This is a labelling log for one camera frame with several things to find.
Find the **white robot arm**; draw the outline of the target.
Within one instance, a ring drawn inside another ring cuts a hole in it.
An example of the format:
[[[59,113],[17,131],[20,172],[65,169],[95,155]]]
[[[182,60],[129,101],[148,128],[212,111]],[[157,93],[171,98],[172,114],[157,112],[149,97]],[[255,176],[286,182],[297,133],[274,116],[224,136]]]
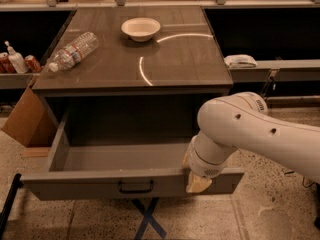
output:
[[[268,115],[264,99],[241,92],[205,102],[198,111],[199,132],[183,165],[190,169],[186,191],[201,193],[238,149],[247,150],[320,183],[320,128]]]

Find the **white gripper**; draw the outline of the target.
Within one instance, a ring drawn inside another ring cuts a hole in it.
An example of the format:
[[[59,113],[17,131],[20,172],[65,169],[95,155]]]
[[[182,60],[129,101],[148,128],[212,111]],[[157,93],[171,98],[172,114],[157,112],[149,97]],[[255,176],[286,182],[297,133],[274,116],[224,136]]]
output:
[[[207,137],[202,131],[195,135],[184,155],[182,168],[188,169],[187,193],[201,193],[212,184],[224,169],[229,156],[236,148],[219,144]]]

